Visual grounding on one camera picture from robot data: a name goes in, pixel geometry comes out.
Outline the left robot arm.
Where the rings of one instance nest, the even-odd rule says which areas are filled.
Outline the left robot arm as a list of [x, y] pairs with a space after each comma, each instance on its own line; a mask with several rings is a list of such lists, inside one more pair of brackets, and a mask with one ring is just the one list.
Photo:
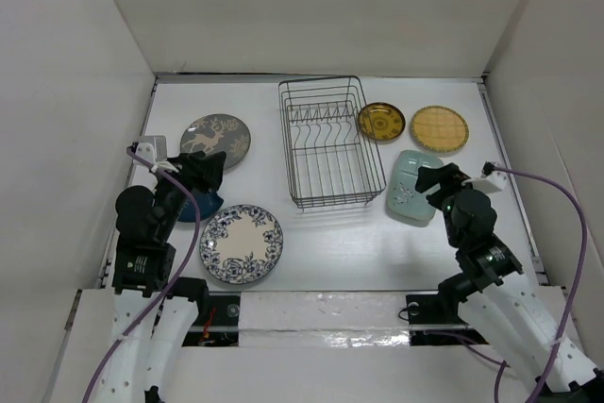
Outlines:
[[115, 202], [111, 345], [86, 388], [85, 402], [161, 402], [190, 327], [210, 315], [207, 282], [182, 275], [169, 238], [184, 206], [197, 205], [196, 193], [220, 188], [226, 153], [165, 158], [143, 142], [126, 152], [157, 184], [128, 187]]

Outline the dark blue plate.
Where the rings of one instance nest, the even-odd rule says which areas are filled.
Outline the dark blue plate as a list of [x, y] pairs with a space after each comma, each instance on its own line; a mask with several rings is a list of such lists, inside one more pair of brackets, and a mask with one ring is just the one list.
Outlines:
[[[224, 199], [217, 192], [201, 193], [193, 190], [192, 195], [196, 206], [199, 208], [200, 220], [211, 218], [224, 204]], [[185, 198], [182, 211], [178, 217], [179, 223], [195, 223], [196, 214], [193, 203], [189, 197]]]

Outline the amber glass plate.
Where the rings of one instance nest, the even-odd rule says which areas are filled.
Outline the amber glass plate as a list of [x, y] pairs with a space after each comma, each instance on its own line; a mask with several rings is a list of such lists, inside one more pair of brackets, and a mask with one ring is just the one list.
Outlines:
[[357, 124], [365, 137], [387, 143], [401, 136], [407, 122], [399, 108], [388, 103], [371, 103], [360, 110]]

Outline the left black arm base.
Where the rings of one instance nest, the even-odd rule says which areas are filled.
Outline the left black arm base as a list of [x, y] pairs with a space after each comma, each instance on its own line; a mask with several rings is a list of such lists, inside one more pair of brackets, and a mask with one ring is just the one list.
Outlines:
[[240, 293], [210, 293], [183, 341], [184, 347], [231, 347], [239, 343]]

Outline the blue floral white plate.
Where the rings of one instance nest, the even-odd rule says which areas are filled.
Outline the blue floral white plate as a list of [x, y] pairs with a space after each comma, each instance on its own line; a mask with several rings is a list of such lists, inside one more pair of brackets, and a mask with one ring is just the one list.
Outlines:
[[277, 266], [284, 236], [277, 218], [255, 205], [234, 205], [216, 213], [199, 243], [203, 266], [226, 284], [263, 279]]

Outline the yellow checked plate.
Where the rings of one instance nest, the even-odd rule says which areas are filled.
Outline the yellow checked plate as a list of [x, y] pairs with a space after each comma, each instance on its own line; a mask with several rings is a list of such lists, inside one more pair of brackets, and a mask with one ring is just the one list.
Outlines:
[[451, 153], [466, 145], [469, 126], [455, 110], [432, 105], [413, 114], [411, 135], [419, 145], [430, 151]]

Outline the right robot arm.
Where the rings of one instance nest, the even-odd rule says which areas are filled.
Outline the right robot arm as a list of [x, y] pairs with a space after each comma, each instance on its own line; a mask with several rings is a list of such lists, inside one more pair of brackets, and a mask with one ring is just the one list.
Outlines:
[[415, 190], [439, 210], [460, 272], [438, 286], [436, 310], [461, 319], [499, 354], [528, 389], [530, 402], [600, 402], [603, 371], [567, 336], [565, 327], [578, 290], [586, 251], [560, 319], [554, 319], [518, 258], [495, 235], [497, 214], [489, 197], [511, 169], [492, 162], [471, 178], [460, 168], [420, 167]]

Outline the grey deer plate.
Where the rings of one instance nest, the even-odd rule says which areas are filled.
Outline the grey deer plate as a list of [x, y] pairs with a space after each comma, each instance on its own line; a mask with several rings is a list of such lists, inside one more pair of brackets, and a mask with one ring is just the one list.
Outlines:
[[223, 113], [196, 119], [184, 131], [180, 140], [182, 153], [204, 152], [206, 155], [225, 152], [224, 169], [237, 166], [251, 145], [248, 126], [239, 118]]

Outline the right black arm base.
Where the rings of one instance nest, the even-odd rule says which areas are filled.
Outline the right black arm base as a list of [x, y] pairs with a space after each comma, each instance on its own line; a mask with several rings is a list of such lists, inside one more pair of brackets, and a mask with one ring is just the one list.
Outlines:
[[436, 294], [407, 294], [397, 316], [408, 324], [411, 346], [487, 344], [455, 313], [447, 312]]

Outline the light green rectangular plate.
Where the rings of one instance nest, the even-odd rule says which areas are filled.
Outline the light green rectangular plate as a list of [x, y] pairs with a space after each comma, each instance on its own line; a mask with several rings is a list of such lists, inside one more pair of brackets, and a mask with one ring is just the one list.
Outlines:
[[415, 190], [420, 167], [440, 168], [444, 163], [437, 157], [415, 150], [402, 151], [395, 164], [386, 197], [387, 207], [394, 214], [414, 221], [431, 220], [436, 209], [424, 193]]

